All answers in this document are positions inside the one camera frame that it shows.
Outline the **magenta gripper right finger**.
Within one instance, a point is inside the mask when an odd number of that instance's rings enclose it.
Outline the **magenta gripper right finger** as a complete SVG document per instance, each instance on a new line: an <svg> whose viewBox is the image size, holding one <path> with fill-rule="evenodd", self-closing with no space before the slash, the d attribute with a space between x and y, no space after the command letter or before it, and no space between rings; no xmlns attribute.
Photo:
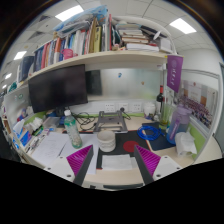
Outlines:
<svg viewBox="0 0 224 224"><path fill-rule="evenodd" d="M134 156L137 161L144 184L153 182L153 174L161 157L139 145L134 146Z"/></svg>

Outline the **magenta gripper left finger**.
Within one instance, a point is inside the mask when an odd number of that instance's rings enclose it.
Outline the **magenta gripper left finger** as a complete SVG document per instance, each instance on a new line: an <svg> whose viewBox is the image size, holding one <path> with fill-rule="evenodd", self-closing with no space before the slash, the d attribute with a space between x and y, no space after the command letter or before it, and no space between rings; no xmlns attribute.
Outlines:
<svg viewBox="0 0 224 224"><path fill-rule="evenodd" d="M66 157L74 175L74 184L81 186L93 157L93 146L89 145Z"/></svg>

